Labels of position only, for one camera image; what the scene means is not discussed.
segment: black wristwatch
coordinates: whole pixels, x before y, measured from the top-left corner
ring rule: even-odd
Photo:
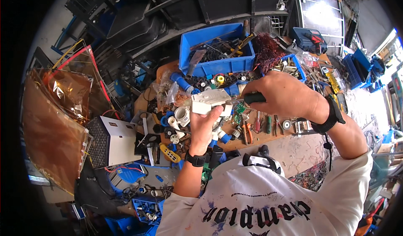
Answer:
[[[195,155],[194,157],[189,155],[189,151],[186,152],[184,155],[184,161],[188,161],[191,163],[194,167],[203,167],[205,158],[206,158],[207,153],[204,153],[204,155]]]
[[[315,132],[320,133],[320,134],[325,134],[325,132],[329,131],[330,128],[333,128],[333,126],[337,123],[340,122],[342,124],[345,124],[346,122],[343,119],[343,116],[341,115],[339,106],[335,102],[335,100],[329,96],[325,97],[325,99],[329,103],[329,117],[326,120],[325,123],[323,124],[317,124],[315,122],[312,122],[312,128],[314,129]]]

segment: left hand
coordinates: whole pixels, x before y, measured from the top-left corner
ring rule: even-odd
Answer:
[[[208,115],[202,115],[190,112],[190,128],[192,139],[189,148],[191,156],[204,155],[207,146],[211,142],[212,128],[214,122],[221,115],[224,108],[222,106],[214,107]]]

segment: right hand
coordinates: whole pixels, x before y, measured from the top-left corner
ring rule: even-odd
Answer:
[[[302,117],[323,124],[329,116],[329,104],[318,92],[310,89],[286,72],[269,71],[266,76],[249,82],[242,94],[261,92],[266,102],[250,107],[281,117]]]

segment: amber plastic sheet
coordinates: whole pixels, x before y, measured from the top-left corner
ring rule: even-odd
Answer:
[[[45,177],[73,194],[88,134],[49,100],[32,77],[25,80],[23,131],[32,163]]]
[[[82,73],[59,70],[44,73],[43,82],[47,84],[49,93],[69,116],[84,125],[89,117],[89,94],[93,79]]]
[[[94,78],[91,95],[89,97],[89,107],[93,118],[102,115],[105,111],[111,109],[110,98],[106,92],[98,68],[94,65],[95,59],[91,50],[91,46],[83,47],[68,60],[63,62],[57,69],[75,71],[87,74]]]

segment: metal washer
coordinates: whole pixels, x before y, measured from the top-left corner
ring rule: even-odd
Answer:
[[[284,128],[285,130],[290,129],[290,128],[291,128],[291,121],[289,121],[289,120],[284,121],[284,122],[283,122],[283,128]]]
[[[174,144],[178,144],[178,143],[179,143],[179,138],[178,138],[178,135],[176,135],[176,134],[171,135],[170,140],[171,140],[171,142],[174,143]]]

